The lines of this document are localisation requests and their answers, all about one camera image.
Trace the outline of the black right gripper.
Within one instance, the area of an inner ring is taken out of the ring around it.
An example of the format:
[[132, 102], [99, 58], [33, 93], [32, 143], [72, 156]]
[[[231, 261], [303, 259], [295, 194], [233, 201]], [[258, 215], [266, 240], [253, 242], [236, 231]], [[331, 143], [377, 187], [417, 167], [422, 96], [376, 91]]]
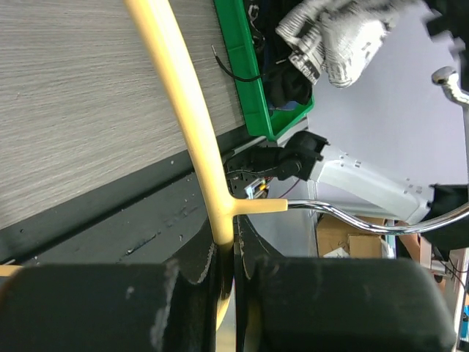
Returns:
[[465, 44], [458, 55], [461, 67], [461, 88], [468, 91], [468, 0], [424, 0], [433, 13], [426, 20], [426, 30], [430, 37], [448, 32], [453, 39]]

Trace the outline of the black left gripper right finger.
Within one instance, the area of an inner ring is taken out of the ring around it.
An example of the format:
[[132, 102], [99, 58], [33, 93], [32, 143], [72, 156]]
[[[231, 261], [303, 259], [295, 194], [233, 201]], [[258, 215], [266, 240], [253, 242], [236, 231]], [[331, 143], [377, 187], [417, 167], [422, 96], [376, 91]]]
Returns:
[[286, 257], [235, 222], [238, 351], [452, 351], [451, 315], [408, 259]]

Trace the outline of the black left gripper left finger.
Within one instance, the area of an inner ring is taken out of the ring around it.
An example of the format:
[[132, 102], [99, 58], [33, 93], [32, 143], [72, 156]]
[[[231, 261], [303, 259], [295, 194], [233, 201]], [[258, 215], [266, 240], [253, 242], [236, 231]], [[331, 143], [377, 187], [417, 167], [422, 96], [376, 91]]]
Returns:
[[23, 268], [1, 286], [1, 349], [213, 351], [219, 266], [204, 223], [158, 264]]

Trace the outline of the white black printed garment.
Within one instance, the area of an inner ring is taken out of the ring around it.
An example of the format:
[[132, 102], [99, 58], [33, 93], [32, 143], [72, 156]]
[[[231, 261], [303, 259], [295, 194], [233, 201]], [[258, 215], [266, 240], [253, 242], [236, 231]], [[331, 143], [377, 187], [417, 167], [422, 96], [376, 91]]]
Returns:
[[333, 86], [353, 85], [399, 15], [415, 1], [302, 1], [278, 23], [276, 34], [292, 49], [289, 61], [312, 84], [322, 73]]

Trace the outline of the yellow plastic hanger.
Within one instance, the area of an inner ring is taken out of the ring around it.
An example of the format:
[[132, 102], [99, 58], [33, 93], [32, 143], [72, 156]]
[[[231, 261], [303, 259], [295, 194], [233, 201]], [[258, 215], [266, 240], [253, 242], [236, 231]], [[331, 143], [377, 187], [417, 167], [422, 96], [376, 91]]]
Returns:
[[236, 215], [309, 209], [366, 229], [317, 200], [236, 200], [209, 109], [168, 1], [1, 3], [1, 228], [150, 164], [158, 121], [184, 142], [218, 243]]

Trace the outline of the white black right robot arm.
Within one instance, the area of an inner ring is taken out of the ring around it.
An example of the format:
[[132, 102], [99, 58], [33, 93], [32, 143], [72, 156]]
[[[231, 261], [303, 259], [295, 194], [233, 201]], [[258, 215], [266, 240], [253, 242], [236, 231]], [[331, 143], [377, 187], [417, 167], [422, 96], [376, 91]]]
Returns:
[[[395, 28], [409, 1], [246, 1], [259, 72], [245, 80], [262, 84], [267, 104], [279, 110], [312, 97], [322, 73], [338, 88], [355, 83]], [[397, 217], [441, 251], [468, 245], [468, 219], [436, 229], [432, 220], [468, 205], [465, 185], [417, 186], [352, 159], [324, 137], [300, 131], [284, 147], [254, 147], [227, 172], [230, 179], [314, 180], [347, 191]]]

